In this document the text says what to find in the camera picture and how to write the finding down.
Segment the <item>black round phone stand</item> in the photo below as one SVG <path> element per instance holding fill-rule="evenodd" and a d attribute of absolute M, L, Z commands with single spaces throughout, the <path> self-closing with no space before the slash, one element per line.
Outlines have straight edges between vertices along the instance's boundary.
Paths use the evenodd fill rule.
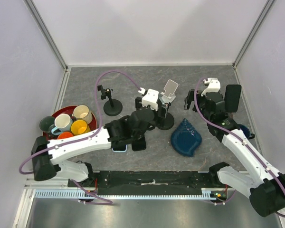
<path fill-rule="evenodd" d="M 101 92 L 102 100 L 108 98 L 108 101 L 106 101 L 103 106 L 105 114 L 108 116 L 117 116 L 118 114 L 120 114 L 123 109 L 123 105 L 119 100 L 112 98 L 113 89 L 104 89 L 102 85 L 98 85 L 97 90 Z"/>

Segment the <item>light blue phone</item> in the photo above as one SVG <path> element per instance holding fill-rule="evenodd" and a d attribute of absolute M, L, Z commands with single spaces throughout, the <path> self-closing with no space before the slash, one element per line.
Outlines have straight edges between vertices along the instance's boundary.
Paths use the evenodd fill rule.
<path fill-rule="evenodd" d="M 118 146 L 112 149 L 113 152 L 126 152 L 127 151 L 127 145 Z"/>

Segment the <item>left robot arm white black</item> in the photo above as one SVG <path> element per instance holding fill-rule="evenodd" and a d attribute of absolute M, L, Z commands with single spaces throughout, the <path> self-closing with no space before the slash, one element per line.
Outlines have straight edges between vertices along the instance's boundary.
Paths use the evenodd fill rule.
<path fill-rule="evenodd" d="M 91 164 L 70 162 L 69 158 L 97 150 L 121 149 L 128 144 L 133 151 L 145 150 L 145 132 L 162 128 L 171 104 L 161 97 L 157 100 L 157 108 L 147 104 L 145 97 L 137 97 L 135 102 L 138 109 L 131 115 L 111 121 L 95 133 L 63 140 L 38 137 L 31 151 L 34 180 L 46 181 L 57 176 L 89 187 L 95 181 Z"/>

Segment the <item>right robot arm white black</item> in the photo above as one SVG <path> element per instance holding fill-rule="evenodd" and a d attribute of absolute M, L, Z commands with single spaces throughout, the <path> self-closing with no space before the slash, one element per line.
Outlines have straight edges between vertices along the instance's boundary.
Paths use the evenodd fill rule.
<path fill-rule="evenodd" d="M 209 132 L 227 147 L 246 168 L 241 174 L 225 162 L 210 167 L 209 184 L 226 184 L 246 196 L 262 217 L 273 213 L 285 218 L 285 173 L 272 166 L 249 142 L 240 125 L 228 114 L 237 111 L 241 86 L 228 85 L 223 95 L 219 89 L 191 89 L 185 109 L 193 105 L 206 122 Z"/>

